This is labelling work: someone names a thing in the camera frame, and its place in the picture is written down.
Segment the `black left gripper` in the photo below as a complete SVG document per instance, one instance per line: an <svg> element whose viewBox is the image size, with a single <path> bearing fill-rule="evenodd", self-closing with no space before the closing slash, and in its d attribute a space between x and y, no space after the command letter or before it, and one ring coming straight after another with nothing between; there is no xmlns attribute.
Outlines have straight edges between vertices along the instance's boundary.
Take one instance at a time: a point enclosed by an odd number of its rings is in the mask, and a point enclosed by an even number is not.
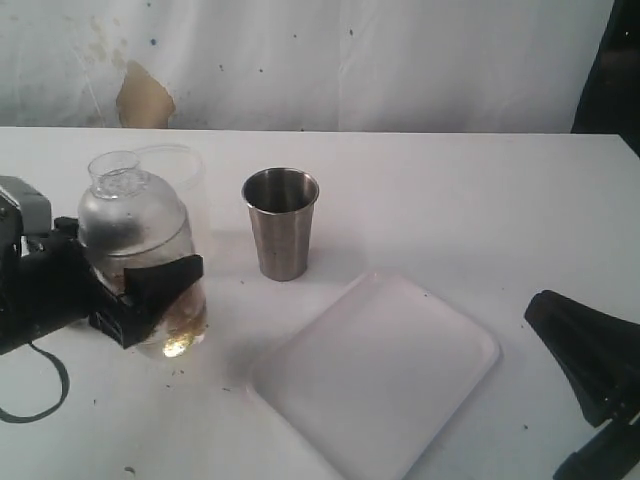
<svg viewBox="0 0 640 480"><path fill-rule="evenodd" d="M125 293L97 276L77 238L78 220L59 217L21 252L22 220L1 217L1 353L87 318L124 349L146 339L164 313L204 274L198 254L151 267L125 268Z"/></svg>

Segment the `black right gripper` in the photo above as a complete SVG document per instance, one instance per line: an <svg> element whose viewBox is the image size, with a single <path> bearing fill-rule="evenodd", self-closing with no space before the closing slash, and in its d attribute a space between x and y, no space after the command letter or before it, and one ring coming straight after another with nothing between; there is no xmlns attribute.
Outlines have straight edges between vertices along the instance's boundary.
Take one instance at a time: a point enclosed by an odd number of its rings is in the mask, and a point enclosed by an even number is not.
<svg viewBox="0 0 640 480"><path fill-rule="evenodd" d="M551 290L524 319L566 376L585 420L607 424L553 479L623 479L639 463L639 325Z"/></svg>

